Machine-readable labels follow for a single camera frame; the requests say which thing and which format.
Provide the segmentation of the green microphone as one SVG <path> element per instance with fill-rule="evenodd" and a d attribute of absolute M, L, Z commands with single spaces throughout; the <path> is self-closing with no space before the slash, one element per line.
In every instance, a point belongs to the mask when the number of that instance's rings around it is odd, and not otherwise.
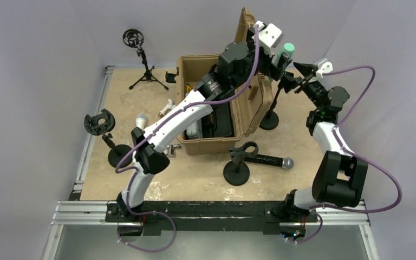
<path fill-rule="evenodd" d="M 294 51 L 295 51 L 295 46 L 292 43 L 287 42 L 283 45 L 283 47 L 276 54 L 280 54 L 282 52 L 287 52 L 287 53 L 293 55 Z M 271 73 L 269 75 L 269 80 L 270 80 L 270 82 L 274 81 L 273 80 L 273 73 Z"/>

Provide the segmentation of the black silver microphone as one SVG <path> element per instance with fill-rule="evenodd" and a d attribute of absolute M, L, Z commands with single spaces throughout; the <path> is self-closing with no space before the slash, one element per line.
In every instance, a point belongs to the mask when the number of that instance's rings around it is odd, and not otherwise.
<path fill-rule="evenodd" d="M 283 169 L 292 169 L 294 167 L 294 161 L 292 158 L 289 157 L 275 157 L 270 155 L 263 155 L 263 154 L 257 154 L 254 157 L 246 157 L 244 159 L 246 162 L 250 163 L 257 163 L 262 165 L 268 165 L 268 166 L 275 166 L 280 167 Z"/>

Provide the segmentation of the white microphone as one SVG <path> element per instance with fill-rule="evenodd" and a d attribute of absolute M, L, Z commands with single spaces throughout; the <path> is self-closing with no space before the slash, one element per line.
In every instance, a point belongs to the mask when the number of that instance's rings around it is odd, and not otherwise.
<path fill-rule="evenodd" d="M 138 114 L 135 118 L 135 126 L 141 130 L 144 130 L 148 121 L 148 117 L 145 114 Z"/>

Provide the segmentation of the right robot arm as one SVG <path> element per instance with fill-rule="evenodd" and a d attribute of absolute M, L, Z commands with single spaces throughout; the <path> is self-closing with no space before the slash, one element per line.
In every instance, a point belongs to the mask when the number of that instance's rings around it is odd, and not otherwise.
<path fill-rule="evenodd" d="M 308 216 L 311 209 L 329 205 L 358 206 L 365 184 L 368 163 L 356 158 L 336 128 L 338 113 L 350 98 L 341 86 L 326 89 L 320 79 L 333 70 L 327 60 L 293 65 L 301 77 L 285 74 L 281 81 L 285 92 L 304 92 L 315 105 L 309 112 L 306 127 L 317 141 L 323 159 L 311 187 L 292 190 L 283 202 L 269 209 L 267 214 L 280 219 L 296 220 Z"/>

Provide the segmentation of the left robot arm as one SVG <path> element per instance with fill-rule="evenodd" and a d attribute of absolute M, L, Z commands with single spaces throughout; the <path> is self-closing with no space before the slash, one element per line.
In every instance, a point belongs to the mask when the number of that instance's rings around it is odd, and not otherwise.
<path fill-rule="evenodd" d="M 128 222 L 139 217 L 153 177 L 170 164 L 163 149 L 171 141 L 217 107 L 240 96 L 258 73 L 279 80 L 294 51 L 291 43 L 277 54 L 269 54 L 258 43 L 233 42 L 175 109 L 145 129 L 135 127 L 131 132 L 134 147 L 125 155 L 126 159 L 135 159 L 130 166 L 134 172 L 127 188 L 118 195 L 119 215 Z"/>

